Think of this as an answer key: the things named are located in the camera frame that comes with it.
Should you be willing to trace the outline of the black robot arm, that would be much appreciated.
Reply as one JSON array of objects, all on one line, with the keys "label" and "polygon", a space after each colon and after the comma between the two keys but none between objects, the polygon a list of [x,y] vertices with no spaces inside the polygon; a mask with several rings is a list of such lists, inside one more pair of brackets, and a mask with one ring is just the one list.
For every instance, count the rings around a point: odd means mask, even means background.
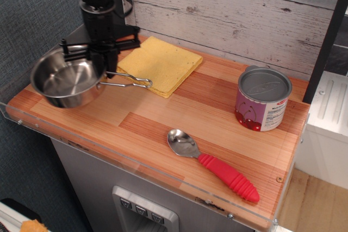
[{"label": "black robot arm", "polygon": [[116,72],[120,52],[140,46],[139,27],[125,24],[133,8],[124,10],[124,1],[133,4],[132,0],[79,0],[86,33],[79,39],[86,45],[82,53],[94,65],[102,66],[108,78]]}]

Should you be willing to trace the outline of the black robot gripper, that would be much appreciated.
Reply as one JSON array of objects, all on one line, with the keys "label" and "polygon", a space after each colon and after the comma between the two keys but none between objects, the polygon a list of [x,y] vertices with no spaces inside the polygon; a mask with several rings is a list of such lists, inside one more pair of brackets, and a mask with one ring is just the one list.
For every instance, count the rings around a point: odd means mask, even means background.
[{"label": "black robot gripper", "polygon": [[63,58],[66,64],[77,60],[102,60],[106,71],[116,72],[118,54],[121,51],[140,46],[138,33],[139,27],[115,25],[113,12],[115,4],[110,3],[104,7],[92,7],[81,3],[84,26],[89,41],[82,42],[83,48],[74,51],[78,43],[68,43],[62,39],[60,46],[63,49]]}]

